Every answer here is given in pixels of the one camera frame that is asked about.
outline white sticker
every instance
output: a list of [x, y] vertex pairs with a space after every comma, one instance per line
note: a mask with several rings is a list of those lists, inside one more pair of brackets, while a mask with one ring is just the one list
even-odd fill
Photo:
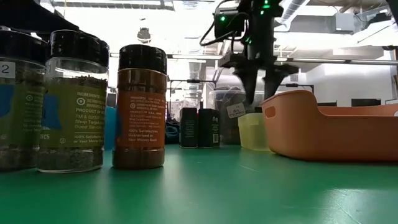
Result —
[[243, 103], [227, 106], [226, 110], [228, 112], [229, 118], [237, 118], [246, 114]]
[[14, 62], [0, 62], [0, 78], [15, 78]]

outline orange plastic bin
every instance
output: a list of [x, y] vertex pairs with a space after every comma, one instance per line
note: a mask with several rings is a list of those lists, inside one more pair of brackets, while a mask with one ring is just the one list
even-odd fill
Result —
[[262, 104], [269, 149], [307, 161], [398, 162], [398, 105], [317, 106], [309, 91]]

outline table surface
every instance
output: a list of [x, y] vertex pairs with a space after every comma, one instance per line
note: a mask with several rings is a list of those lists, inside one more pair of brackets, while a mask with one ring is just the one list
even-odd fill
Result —
[[0, 173], [0, 223], [396, 223], [398, 166], [166, 147], [160, 169]]

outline glass spice jar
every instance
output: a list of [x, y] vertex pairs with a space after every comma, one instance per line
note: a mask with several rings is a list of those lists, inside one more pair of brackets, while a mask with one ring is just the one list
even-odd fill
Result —
[[167, 55], [148, 45], [119, 53], [113, 167], [151, 169], [164, 163]]
[[35, 167], [47, 43], [0, 30], [0, 170]]
[[109, 46], [73, 30], [50, 36], [37, 168], [83, 172], [103, 165]]

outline orange label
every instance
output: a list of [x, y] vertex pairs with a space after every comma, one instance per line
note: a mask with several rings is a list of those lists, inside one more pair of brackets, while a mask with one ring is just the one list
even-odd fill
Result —
[[164, 147], [164, 95], [143, 91], [119, 91], [118, 111], [121, 134], [119, 147]]

